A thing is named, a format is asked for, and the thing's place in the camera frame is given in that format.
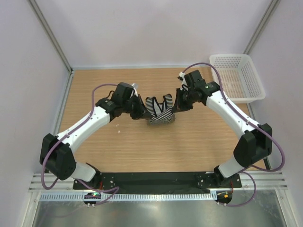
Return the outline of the black white striped tank top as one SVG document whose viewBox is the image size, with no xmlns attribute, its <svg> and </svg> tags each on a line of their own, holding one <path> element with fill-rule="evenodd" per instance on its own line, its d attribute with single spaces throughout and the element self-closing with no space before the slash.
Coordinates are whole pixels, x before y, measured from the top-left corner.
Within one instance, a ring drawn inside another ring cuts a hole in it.
<svg viewBox="0 0 303 227">
<path fill-rule="evenodd" d="M 147 124 L 160 125 L 173 123 L 176 119 L 173 113 L 173 106 L 174 103 L 171 94 L 164 95 L 162 103 L 159 103 L 154 96 L 147 97 L 145 99 L 145 107 L 152 115 L 152 117 L 147 120 Z"/>
</svg>

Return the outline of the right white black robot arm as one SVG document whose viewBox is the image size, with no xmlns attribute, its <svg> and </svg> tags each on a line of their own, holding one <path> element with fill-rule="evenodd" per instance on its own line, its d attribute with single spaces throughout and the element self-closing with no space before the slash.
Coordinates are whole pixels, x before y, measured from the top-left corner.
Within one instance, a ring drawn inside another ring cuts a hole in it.
<svg viewBox="0 0 303 227">
<path fill-rule="evenodd" d="M 182 83 L 176 90 L 173 111 L 188 111 L 194 103 L 202 103 L 215 111 L 238 138 L 231 158 L 214 168 L 215 185 L 225 187 L 237 173 L 271 154 L 272 128 L 267 123 L 261 125 L 247 116 L 227 98 L 218 83 L 206 83 L 198 70 L 188 74 L 180 72 L 178 79 Z"/>
</svg>

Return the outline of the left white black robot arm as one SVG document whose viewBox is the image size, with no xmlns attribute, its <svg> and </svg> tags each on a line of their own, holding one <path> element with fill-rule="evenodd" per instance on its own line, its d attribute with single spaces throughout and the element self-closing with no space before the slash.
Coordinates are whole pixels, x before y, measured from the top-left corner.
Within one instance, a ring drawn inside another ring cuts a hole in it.
<svg viewBox="0 0 303 227">
<path fill-rule="evenodd" d="M 91 164 L 76 161 L 74 153 L 93 133 L 123 113 L 130 114 L 134 120 L 148 119 L 151 115 L 137 93 L 136 84 L 121 82 L 108 97 L 91 102 L 91 110 L 77 123 L 57 135 L 49 133 L 43 138 L 40 164 L 43 171 L 48 170 L 57 180 L 71 177 L 85 187 L 96 189 L 101 182 L 100 171 Z"/>
</svg>

